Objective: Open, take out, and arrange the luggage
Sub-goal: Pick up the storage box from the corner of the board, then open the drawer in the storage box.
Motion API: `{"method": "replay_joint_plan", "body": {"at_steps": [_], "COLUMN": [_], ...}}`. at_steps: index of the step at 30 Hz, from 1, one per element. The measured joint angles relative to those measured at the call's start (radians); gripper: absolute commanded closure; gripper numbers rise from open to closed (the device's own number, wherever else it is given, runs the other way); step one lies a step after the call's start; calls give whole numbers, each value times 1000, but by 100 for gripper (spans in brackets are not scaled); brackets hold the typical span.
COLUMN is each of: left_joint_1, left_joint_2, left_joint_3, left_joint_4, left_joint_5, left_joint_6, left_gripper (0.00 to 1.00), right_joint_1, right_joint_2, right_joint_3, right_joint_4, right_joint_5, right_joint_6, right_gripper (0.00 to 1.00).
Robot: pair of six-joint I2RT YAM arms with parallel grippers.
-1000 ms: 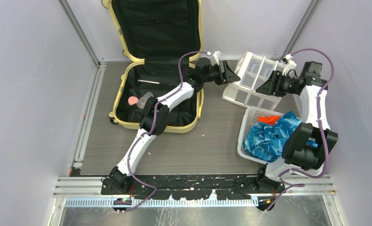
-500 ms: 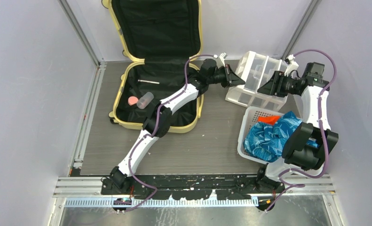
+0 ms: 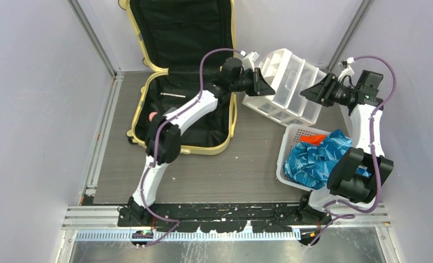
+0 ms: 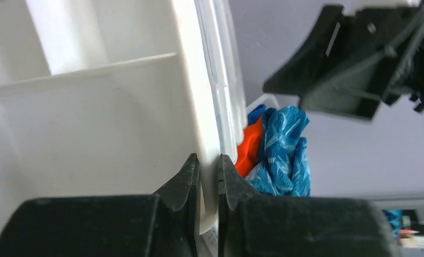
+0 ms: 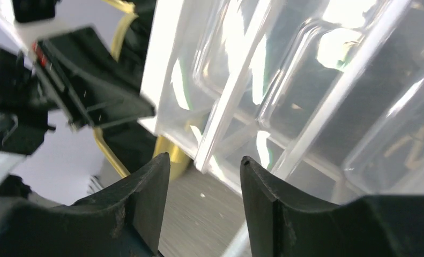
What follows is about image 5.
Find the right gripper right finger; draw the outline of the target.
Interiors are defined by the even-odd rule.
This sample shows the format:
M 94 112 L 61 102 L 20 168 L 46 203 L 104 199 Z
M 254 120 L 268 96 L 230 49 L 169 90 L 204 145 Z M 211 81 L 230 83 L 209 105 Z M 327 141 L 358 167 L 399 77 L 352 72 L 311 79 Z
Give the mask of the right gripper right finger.
M 240 178 L 253 256 L 424 256 L 424 195 L 366 195 L 335 205 L 249 156 Z

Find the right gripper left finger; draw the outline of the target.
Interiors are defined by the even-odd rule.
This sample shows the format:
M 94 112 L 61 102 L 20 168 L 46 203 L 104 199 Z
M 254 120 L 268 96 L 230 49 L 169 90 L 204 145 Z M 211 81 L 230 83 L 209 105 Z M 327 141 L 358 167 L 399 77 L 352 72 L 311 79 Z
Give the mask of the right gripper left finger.
M 159 256 L 169 172 L 162 153 L 71 206 L 0 197 L 0 256 Z

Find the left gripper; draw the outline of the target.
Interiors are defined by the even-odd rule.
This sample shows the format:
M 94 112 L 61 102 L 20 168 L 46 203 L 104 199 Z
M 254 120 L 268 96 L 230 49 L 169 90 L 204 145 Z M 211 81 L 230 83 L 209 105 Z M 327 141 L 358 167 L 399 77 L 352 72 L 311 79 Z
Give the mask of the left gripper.
M 48 114 L 62 110 L 76 129 L 107 127 L 136 85 L 92 26 L 38 39 L 34 69 L 25 54 L 0 47 L 0 152 L 32 155 L 44 142 Z

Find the yellow hard-shell suitcase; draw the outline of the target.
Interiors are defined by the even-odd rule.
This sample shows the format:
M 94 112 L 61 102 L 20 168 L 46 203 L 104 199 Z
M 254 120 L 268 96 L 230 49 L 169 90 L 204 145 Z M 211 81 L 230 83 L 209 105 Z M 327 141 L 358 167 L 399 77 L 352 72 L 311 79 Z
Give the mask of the yellow hard-shell suitcase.
M 152 158 L 161 153 L 170 156 L 171 181 L 181 177 L 187 170 L 190 159 L 176 145 L 161 135 L 153 135 L 140 125 L 139 118 L 151 118 L 155 109 L 142 96 L 140 88 L 156 1 L 108 1 L 109 5 L 124 12 L 119 21 L 110 54 L 121 65 L 126 74 L 132 75 L 136 89 L 123 98 L 117 107 L 119 120 L 112 126 L 93 129 L 97 145 L 113 168 L 124 178 L 136 172 Z

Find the white divided organizer tray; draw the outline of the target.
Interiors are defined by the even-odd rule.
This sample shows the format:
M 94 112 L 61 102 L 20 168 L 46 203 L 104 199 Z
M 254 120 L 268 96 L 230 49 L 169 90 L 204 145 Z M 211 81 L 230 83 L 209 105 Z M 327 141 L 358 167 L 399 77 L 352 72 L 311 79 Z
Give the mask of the white divided organizer tray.
M 142 92 L 241 197 L 245 156 L 335 205 L 424 195 L 424 1 L 157 1 Z

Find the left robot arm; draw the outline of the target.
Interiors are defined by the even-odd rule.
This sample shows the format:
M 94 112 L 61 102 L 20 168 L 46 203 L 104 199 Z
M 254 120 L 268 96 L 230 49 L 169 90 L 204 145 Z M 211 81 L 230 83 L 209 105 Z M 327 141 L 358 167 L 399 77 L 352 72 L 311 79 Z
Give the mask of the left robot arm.
M 32 44 L 32 70 L 23 53 L 0 47 L 0 195 L 28 195 L 29 187 L 11 170 L 54 130 L 48 123 L 54 110 L 64 112 L 74 129 L 92 127 L 122 174 L 151 159 L 154 137 L 137 124 L 155 113 L 140 95 L 149 35 L 147 28 L 131 23 L 116 57 L 92 27 L 40 39 Z

